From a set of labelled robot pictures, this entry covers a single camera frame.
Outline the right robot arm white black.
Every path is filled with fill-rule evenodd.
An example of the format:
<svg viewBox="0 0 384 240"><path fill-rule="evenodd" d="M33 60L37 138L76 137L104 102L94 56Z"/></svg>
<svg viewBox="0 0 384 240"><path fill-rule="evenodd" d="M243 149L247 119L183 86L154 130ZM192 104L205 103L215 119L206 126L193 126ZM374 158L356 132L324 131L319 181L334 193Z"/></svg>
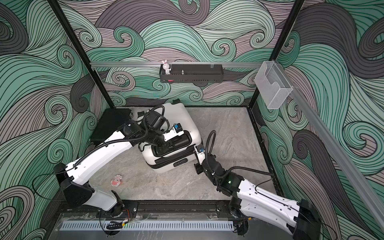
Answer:
<svg viewBox="0 0 384 240"><path fill-rule="evenodd" d="M231 198L229 210L237 218L251 218L272 224L290 234L294 240L318 240L321 218L308 200L286 199L260 188L234 173L236 167L225 170L212 154L216 131L211 131L206 148L195 146L197 173L204 173L217 191Z"/></svg>

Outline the white hard-shell suitcase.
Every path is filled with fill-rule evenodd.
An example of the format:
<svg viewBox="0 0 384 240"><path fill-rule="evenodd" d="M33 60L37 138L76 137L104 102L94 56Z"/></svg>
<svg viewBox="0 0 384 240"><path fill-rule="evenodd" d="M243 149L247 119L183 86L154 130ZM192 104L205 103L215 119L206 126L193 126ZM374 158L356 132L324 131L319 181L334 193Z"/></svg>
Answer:
<svg viewBox="0 0 384 240"><path fill-rule="evenodd" d="M203 159L204 148L198 127L180 100L161 105L147 117L149 140L138 144L147 165L165 173Z"/></svg>

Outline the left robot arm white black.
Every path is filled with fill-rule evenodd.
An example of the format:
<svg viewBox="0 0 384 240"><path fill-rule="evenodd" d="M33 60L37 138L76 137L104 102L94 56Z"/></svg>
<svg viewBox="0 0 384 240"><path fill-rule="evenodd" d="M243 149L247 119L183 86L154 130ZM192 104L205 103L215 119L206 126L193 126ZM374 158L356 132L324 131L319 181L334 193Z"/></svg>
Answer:
<svg viewBox="0 0 384 240"><path fill-rule="evenodd" d="M60 189L71 208L88 205L103 210L112 218L123 213L125 206L118 194L115 191L106 193L91 187L89 179L119 154L139 143L146 142L166 149L172 146L171 140L181 136L184 130L180 123L170 125L164 116L165 106L161 105L159 108L163 110L160 113L157 112L157 107L154 107L144 113L138 121L127 120L106 142L78 160L54 167Z"/></svg>

